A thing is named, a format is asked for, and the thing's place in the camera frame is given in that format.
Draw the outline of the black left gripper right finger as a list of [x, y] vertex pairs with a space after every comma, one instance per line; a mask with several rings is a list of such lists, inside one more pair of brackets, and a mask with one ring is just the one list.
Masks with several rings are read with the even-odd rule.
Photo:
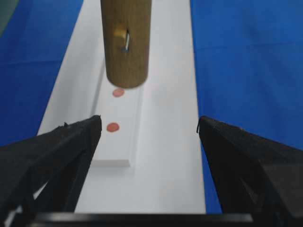
[[303, 152], [201, 116], [197, 133], [223, 214], [259, 227], [303, 224]]

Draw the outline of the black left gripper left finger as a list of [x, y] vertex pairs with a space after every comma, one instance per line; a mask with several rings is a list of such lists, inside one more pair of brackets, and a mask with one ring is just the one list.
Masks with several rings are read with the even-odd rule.
[[29, 214], [75, 211], [101, 131], [94, 115], [1, 147], [1, 223], [19, 206]]

